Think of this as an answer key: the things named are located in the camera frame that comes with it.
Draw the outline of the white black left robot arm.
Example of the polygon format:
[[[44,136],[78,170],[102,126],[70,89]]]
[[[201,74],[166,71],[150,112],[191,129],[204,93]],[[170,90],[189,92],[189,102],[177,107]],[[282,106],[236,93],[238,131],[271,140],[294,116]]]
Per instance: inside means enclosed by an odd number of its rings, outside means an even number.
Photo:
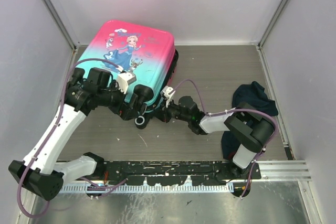
[[[106,173],[104,159],[87,152],[80,158],[57,164],[56,161],[75,129],[99,106],[119,109],[128,87],[136,82],[132,72],[112,73],[92,68],[75,68],[65,85],[58,111],[46,132],[22,161],[12,161],[9,172],[22,188],[46,201],[54,199],[62,186],[85,176],[101,179]]]

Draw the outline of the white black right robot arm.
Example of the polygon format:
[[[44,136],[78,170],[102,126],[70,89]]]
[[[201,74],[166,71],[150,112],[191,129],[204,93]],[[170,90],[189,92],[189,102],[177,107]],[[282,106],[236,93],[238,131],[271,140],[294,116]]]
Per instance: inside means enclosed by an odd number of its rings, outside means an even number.
[[[172,98],[165,97],[161,110],[166,121],[174,118],[187,122],[188,128],[197,135],[231,132],[239,142],[238,150],[230,161],[230,173],[237,179],[248,174],[256,157],[277,131],[274,118],[246,102],[223,112],[205,113],[191,96],[181,97],[177,104]]]

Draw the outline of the pink teal suitcase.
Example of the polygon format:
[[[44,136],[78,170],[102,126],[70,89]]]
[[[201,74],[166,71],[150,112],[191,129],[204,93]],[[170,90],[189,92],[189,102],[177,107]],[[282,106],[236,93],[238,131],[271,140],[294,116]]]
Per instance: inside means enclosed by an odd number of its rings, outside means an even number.
[[[85,70],[85,79],[92,68],[110,72],[113,79],[122,72],[133,72],[137,80],[129,86],[124,100],[129,102],[137,94],[139,115],[123,120],[134,120],[137,128],[144,129],[164,100],[161,91],[169,84],[178,56],[170,32],[109,20],[80,56],[78,67]]]

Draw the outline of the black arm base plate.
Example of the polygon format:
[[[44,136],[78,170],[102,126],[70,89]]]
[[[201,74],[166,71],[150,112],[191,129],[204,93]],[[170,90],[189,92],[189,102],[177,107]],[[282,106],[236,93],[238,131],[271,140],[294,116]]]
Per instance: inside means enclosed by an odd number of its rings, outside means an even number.
[[[230,161],[113,161],[105,162],[102,170],[88,175],[90,180],[102,180],[115,185],[123,180],[127,185],[219,186],[234,180],[260,179],[259,165],[242,169]]]

